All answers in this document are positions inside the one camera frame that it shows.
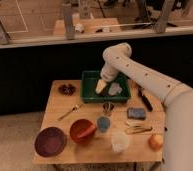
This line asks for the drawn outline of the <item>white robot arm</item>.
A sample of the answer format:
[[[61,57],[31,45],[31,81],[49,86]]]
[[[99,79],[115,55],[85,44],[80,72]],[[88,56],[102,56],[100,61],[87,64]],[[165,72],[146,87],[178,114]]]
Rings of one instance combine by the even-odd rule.
[[[166,108],[164,171],[193,171],[193,88],[131,59],[128,43],[107,47],[100,77],[113,81],[122,72],[154,95]]]

